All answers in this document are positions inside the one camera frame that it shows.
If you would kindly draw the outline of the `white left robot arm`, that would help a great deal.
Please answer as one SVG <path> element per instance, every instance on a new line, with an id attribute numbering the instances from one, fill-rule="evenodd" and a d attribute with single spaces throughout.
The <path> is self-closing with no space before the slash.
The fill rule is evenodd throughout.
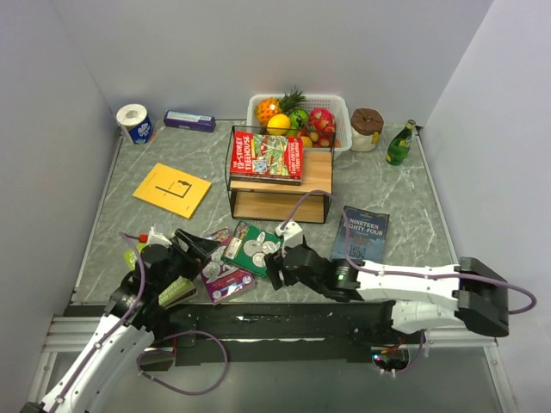
<path id="1" fill-rule="evenodd" d="M 179 277 L 193 280 L 219 242 L 178 229 L 170 238 L 121 238 L 133 250 L 133 270 L 121 280 L 84 349 L 65 375 L 39 402 L 24 412 L 100 412 L 110 392 L 141 354 L 169 339 L 167 310 L 159 296 Z"/>

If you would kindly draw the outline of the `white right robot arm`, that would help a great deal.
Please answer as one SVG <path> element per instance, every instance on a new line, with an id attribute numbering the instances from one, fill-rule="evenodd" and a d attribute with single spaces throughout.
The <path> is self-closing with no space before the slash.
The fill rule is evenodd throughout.
<path id="1" fill-rule="evenodd" d="M 376 322 L 378 337 L 397 342 L 404 334 L 459 326 L 480 336 L 509 334 L 505 279 L 472 257 L 441 267 L 389 266 L 371 261 L 330 261 L 301 244 L 264 258 L 274 289 L 301 283 L 341 303 L 389 303 Z"/>

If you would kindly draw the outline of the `Little Women floral book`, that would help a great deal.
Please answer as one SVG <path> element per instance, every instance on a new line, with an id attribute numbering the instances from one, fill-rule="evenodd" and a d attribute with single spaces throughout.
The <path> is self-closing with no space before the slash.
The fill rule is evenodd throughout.
<path id="1" fill-rule="evenodd" d="M 231 181 L 238 182 L 257 182 L 268 184 L 283 184 L 283 185 L 301 185 L 301 179 L 277 177 L 277 176 L 231 176 Z"/>

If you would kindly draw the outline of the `red 13-Storey Treehouse book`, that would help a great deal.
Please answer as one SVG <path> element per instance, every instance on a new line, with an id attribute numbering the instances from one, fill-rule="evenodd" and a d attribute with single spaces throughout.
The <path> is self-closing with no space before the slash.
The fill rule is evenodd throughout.
<path id="1" fill-rule="evenodd" d="M 302 180 L 301 138 L 246 131 L 233 134 L 229 176 L 277 176 Z"/>

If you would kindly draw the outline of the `green back-cover Treehouse book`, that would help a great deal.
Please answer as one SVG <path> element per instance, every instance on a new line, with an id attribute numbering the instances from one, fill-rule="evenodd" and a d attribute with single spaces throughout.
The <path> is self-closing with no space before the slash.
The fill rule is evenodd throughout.
<path id="1" fill-rule="evenodd" d="M 265 257 L 281 249 L 281 239 L 272 232 L 240 220 L 222 253 L 221 260 L 257 277 L 268 279 Z"/>

